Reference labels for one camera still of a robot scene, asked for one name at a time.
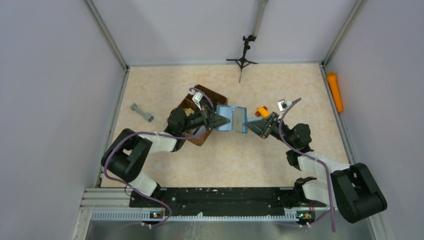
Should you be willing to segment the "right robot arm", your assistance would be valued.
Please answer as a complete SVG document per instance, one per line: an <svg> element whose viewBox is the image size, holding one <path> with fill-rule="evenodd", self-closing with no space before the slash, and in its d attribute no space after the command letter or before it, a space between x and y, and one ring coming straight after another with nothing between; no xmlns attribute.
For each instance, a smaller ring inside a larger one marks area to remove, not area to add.
<svg viewBox="0 0 424 240"><path fill-rule="evenodd" d="M310 148L311 129L306 123L288 127L273 112L269 116L244 123L261 139L269 136L284 143L288 163L299 171L311 173L308 180L293 192L299 206L318 201L336 208L349 223L356 223L388 208L388 202L370 169L364 163L340 163Z"/></svg>

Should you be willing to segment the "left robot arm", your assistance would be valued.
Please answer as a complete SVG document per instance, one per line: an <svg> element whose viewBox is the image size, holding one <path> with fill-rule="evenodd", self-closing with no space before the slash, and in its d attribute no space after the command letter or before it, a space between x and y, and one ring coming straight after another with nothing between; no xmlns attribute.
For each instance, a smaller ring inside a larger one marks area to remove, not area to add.
<svg viewBox="0 0 424 240"><path fill-rule="evenodd" d="M147 206L154 207L160 202L161 194L157 191L159 184L143 171L148 155L179 151L185 141L192 139L185 133L200 127L213 130L228 123L230 119L216 113L214 108L202 106L191 115L182 108L173 109L162 132L135 132L125 128L101 159L104 176L132 187L141 193L141 200Z"/></svg>

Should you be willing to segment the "orange toy car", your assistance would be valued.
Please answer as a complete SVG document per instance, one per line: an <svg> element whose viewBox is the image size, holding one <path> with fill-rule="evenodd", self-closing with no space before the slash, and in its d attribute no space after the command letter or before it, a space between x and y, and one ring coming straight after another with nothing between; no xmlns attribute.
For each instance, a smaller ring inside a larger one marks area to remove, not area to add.
<svg viewBox="0 0 424 240"><path fill-rule="evenodd" d="M268 111L268 108L266 106L261 106L257 108L255 115L257 117L266 118L270 115L270 112Z"/></svg>

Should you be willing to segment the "brown woven divided basket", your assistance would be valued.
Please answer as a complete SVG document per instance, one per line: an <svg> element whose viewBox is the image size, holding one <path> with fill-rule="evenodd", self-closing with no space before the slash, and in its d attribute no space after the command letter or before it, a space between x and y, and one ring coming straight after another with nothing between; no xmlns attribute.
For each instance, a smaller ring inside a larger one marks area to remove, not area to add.
<svg viewBox="0 0 424 240"><path fill-rule="evenodd" d="M214 90L201 84L191 87L177 106L183 109L185 117L179 125L182 128L180 133L189 142L201 147L214 129L230 122L218 114L218 107L227 104L228 98Z"/></svg>

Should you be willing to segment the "black mini tripod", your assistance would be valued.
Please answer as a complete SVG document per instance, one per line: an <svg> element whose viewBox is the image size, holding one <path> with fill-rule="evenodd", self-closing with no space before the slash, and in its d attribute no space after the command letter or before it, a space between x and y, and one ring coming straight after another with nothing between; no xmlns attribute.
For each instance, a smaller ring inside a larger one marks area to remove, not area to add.
<svg viewBox="0 0 424 240"><path fill-rule="evenodd" d="M246 68L249 65L258 65L257 62L250 61L246 58L248 50L251 49L250 42L254 42L256 40L256 36L249 35L249 36L243 36L243 51L242 56L240 58L227 58L227 62L235 62L239 67L239 78L238 82L241 83L242 75L243 75L243 69Z"/></svg>

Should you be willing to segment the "grey plastic dumbbell part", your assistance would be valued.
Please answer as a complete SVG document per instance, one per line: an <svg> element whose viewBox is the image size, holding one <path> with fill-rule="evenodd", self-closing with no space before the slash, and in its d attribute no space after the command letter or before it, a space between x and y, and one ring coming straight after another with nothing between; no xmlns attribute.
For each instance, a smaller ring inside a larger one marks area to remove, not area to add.
<svg viewBox="0 0 424 240"><path fill-rule="evenodd" d="M142 109L140 109L136 103L133 103L130 106L130 109L135 111L136 113L138 113L139 115L141 115L146 121L148 121L149 123L151 123L154 120L154 116L151 115L148 112L143 111Z"/></svg>

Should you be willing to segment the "orange flashlight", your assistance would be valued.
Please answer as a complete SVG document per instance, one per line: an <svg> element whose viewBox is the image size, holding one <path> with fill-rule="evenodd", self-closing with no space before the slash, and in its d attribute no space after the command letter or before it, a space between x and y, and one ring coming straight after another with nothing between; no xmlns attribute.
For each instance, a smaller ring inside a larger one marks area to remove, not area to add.
<svg viewBox="0 0 424 240"><path fill-rule="evenodd" d="M340 90L338 86L337 75L334 72L329 72L327 74L326 79L331 91L331 95L335 104L336 111L338 113L341 113L343 112L344 108L343 108L342 98L341 98Z"/></svg>

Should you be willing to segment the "grey vertical pole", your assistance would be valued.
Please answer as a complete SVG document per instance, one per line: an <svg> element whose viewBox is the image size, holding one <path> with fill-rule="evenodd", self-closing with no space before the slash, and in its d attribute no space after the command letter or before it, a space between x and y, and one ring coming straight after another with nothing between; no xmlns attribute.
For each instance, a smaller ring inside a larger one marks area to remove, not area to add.
<svg viewBox="0 0 424 240"><path fill-rule="evenodd" d="M251 33L251 36L256 39L259 33L259 29L262 23L262 19L264 16L264 12L266 9L266 6L268 4L269 0L259 0L258 1L258 8L257 8L257 13L256 13L256 17L255 17L255 21L254 21L254 25L253 25L253 30Z"/></svg>

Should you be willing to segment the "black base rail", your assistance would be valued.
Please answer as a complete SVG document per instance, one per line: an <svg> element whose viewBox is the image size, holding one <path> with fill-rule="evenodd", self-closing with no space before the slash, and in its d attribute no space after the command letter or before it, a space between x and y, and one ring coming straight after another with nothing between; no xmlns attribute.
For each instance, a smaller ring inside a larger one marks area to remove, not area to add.
<svg viewBox="0 0 424 240"><path fill-rule="evenodd" d="M262 217L282 216L287 209L324 207L319 201L301 196L293 187L168 187L156 190L152 199L132 192L131 208L170 209L174 217Z"/></svg>

